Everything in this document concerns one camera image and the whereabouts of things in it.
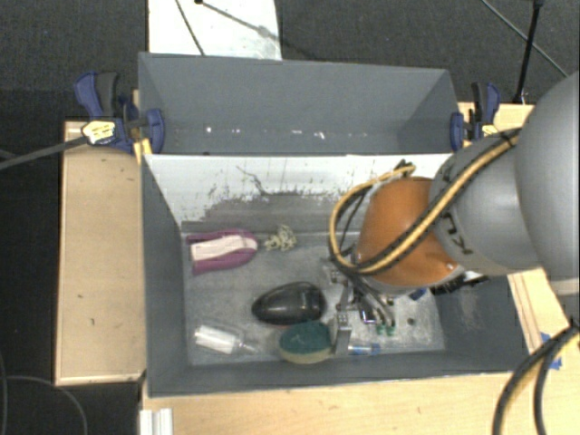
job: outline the gray bin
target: gray bin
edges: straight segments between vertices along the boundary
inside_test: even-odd
[[[401,300],[402,314],[412,310],[418,320],[377,356],[298,366],[275,353],[204,360],[192,350],[191,327],[201,312],[276,337],[249,313],[267,287],[310,280],[334,295],[320,277],[334,202],[403,155],[412,155],[420,174],[434,174],[449,152],[449,117],[457,108],[446,72],[143,54],[140,98],[142,109],[160,107],[168,123],[164,154],[146,157],[142,167],[152,397],[503,372],[527,355],[505,278],[427,294],[416,304]],[[291,129],[299,127],[297,111],[302,133]],[[229,130],[235,121],[239,133]],[[223,127],[205,133],[210,123]],[[357,124],[372,133],[355,136]],[[240,268],[190,273],[186,233],[243,227],[263,240],[280,223],[298,237],[287,256],[260,249]],[[359,226],[356,218],[353,227]]]

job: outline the small blue object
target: small blue object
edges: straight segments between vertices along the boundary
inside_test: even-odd
[[[550,335],[547,333],[540,332],[540,336],[542,337],[542,343],[547,342],[550,339]],[[559,371],[562,367],[562,358],[558,358],[550,364],[550,369],[555,369]]]
[[[426,293],[427,288],[419,288],[418,290],[415,290],[412,294],[409,294],[409,298],[413,301],[417,301]]]

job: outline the wooden board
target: wooden board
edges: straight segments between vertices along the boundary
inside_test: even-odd
[[[66,123],[65,138],[81,123]],[[137,380],[145,370],[139,168],[82,146],[63,156],[56,384]]]

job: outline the blue clamp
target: blue clamp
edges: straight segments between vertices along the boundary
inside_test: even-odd
[[[451,114],[449,139],[453,151],[463,148],[464,140],[480,140],[484,137],[483,126],[493,124],[501,103],[498,87],[491,82],[485,86],[480,82],[471,84],[475,110],[469,110],[469,122],[466,124],[463,114]]]
[[[165,123],[159,109],[148,110],[145,118],[138,119],[139,110],[127,97],[115,98],[118,75],[116,72],[89,71],[74,83],[77,102],[89,113],[91,121],[106,119],[114,123],[114,139],[94,142],[132,154],[135,139],[130,130],[149,126],[149,139],[153,153],[160,153],[165,141]],[[115,103],[121,111],[115,111]]]

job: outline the purple and white object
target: purple and white object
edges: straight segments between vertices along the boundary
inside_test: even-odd
[[[257,251],[254,235],[241,228],[186,237],[193,274],[231,269],[247,263]]]

